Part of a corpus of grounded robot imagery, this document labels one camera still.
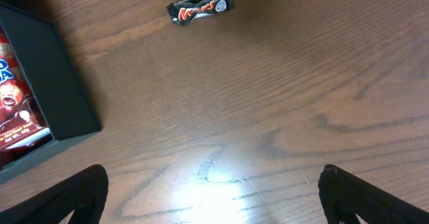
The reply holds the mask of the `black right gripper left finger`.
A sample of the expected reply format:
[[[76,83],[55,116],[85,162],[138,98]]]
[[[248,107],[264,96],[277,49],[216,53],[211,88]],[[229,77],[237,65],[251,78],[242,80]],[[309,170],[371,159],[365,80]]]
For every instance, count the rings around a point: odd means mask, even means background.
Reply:
[[[108,191],[107,171],[95,164],[2,211],[1,222],[59,223],[71,214],[70,223],[98,224]]]

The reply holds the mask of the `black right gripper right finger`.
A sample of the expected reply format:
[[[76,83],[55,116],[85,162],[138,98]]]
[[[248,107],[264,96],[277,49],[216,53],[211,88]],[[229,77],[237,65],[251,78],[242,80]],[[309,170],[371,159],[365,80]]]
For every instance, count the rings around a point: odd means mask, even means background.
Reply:
[[[329,224],[427,223],[428,212],[327,164],[318,181],[320,202]]]

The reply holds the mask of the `red Hello Panda box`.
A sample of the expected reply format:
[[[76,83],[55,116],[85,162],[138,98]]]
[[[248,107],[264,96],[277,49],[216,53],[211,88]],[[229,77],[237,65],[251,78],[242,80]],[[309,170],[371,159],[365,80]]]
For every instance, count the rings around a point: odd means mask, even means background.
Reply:
[[[11,43],[1,31],[1,151],[34,145],[51,137]]]

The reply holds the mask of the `dark green gift box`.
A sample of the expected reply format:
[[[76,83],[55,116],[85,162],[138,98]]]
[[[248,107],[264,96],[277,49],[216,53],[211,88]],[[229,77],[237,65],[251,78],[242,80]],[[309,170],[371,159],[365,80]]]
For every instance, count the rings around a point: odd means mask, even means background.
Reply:
[[[54,24],[1,3],[1,26],[53,137],[6,165],[1,171],[5,183],[103,126]]]

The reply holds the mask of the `black Mars candy bar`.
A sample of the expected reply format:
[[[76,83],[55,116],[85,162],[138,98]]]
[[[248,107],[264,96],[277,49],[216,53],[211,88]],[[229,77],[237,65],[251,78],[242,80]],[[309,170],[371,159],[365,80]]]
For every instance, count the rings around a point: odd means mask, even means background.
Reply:
[[[224,13],[234,8],[233,0],[181,0],[170,3],[167,11],[172,23],[186,26],[196,18]]]

